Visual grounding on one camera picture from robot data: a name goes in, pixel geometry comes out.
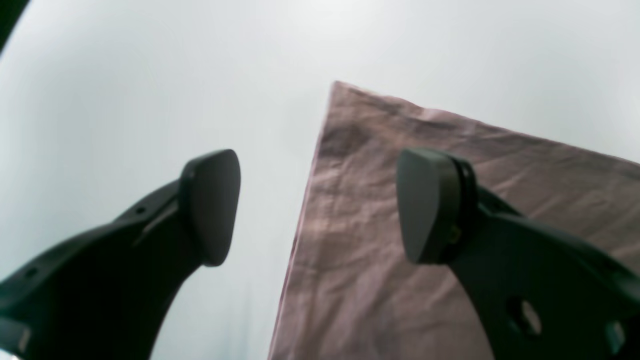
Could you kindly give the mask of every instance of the wrinkled fabric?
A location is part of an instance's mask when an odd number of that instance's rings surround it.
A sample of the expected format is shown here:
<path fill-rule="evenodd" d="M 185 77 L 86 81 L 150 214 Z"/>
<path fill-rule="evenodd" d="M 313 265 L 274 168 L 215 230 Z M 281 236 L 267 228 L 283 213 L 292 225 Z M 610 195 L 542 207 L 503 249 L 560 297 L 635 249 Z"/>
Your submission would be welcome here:
<path fill-rule="evenodd" d="M 404 147 L 451 152 L 525 216 L 640 271 L 640 165 L 336 83 L 280 302 L 272 360 L 492 359 L 446 266 L 405 258 Z"/>

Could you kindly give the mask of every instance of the white background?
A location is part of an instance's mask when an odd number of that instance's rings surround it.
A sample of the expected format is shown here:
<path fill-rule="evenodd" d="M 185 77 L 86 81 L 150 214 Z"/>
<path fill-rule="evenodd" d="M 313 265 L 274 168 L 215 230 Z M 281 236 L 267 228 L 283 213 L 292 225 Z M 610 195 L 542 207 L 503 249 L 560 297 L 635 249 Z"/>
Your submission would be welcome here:
<path fill-rule="evenodd" d="M 33 0 L 0 57 L 0 275 L 235 149 L 227 262 L 153 358 L 266 359 L 331 83 L 640 161 L 635 0 Z"/>

